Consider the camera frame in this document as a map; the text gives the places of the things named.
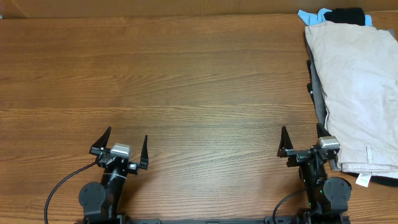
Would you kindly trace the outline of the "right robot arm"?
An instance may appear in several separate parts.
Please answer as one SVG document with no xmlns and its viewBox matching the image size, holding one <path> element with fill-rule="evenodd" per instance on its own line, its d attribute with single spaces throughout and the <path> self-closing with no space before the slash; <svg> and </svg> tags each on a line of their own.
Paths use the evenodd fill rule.
<svg viewBox="0 0 398 224">
<path fill-rule="evenodd" d="M 298 190 L 282 199 L 274 208 L 272 223 L 307 224 L 350 224 L 348 201 L 351 184 L 341 177 L 328 177 L 324 164 L 336 158 L 340 143 L 321 125 L 317 124 L 317 142 L 307 150 L 296 151 L 285 126 L 281 129 L 278 157 L 287 158 L 287 167 L 298 167 L 300 180 L 304 184 Z M 290 198 L 305 192 L 308 208 L 301 208 L 291 217 L 278 217 L 279 207 Z"/>
</svg>

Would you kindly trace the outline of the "beige shorts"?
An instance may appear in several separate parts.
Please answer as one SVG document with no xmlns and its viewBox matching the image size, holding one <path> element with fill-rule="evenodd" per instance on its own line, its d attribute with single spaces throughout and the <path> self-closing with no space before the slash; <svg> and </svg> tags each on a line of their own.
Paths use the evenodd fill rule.
<svg viewBox="0 0 398 224">
<path fill-rule="evenodd" d="M 323 22 L 305 28 L 336 161 L 359 185 L 397 185 L 397 38 L 375 27 Z"/>
</svg>

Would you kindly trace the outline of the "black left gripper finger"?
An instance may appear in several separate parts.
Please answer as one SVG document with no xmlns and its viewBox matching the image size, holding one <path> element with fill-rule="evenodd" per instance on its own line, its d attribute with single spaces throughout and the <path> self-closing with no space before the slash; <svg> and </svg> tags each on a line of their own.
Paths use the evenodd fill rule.
<svg viewBox="0 0 398 224">
<path fill-rule="evenodd" d="M 147 140 L 148 136 L 145 135 L 143 146 L 142 146 L 142 151 L 141 151 L 141 158 L 140 158 L 140 168 L 147 170 L 148 165 L 149 165 L 149 155 L 148 155 L 148 150 L 147 150 Z"/>
<path fill-rule="evenodd" d="M 91 146 L 92 149 L 105 148 L 111 134 L 111 127 L 109 126 L 104 134 Z"/>
</svg>

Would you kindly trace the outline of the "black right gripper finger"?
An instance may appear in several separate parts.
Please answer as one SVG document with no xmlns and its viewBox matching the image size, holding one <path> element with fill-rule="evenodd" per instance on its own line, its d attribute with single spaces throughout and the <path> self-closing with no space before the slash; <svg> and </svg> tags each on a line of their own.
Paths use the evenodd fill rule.
<svg viewBox="0 0 398 224">
<path fill-rule="evenodd" d="M 325 129 L 324 125 L 317 123 L 317 136 L 318 138 L 322 138 L 331 136 L 331 134 Z"/>
<path fill-rule="evenodd" d="M 280 136 L 280 144 L 277 151 L 278 157 L 288 157 L 294 151 L 294 147 L 290 140 L 290 136 L 288 134 L 287 128 L 285 126 L 282 127 L 281 136 Z"/>
</svg>

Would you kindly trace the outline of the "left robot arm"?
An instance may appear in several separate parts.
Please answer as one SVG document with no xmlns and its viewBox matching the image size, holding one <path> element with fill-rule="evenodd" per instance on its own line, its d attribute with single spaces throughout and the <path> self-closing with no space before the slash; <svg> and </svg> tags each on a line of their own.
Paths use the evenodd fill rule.
<svg viewBox="0 0 398 224">
<path fill-rule="evenodd" d="M 130 146 L 116 143 L 107 147 L 110 134 L 111 127 L 90 148 L 90 154 L 96 156 L 94 164 L 104 172 L 100 182 L 90 182 L 80 190 L 83 223 L 132 223 L 127 215 L 118 212 L 119 203 L 127 176 L 137 175 L 140 169 L 146 170 L 149 166 L 147 138 L 144 138 L 140 161 L 132 162 Z"/>
</svg>

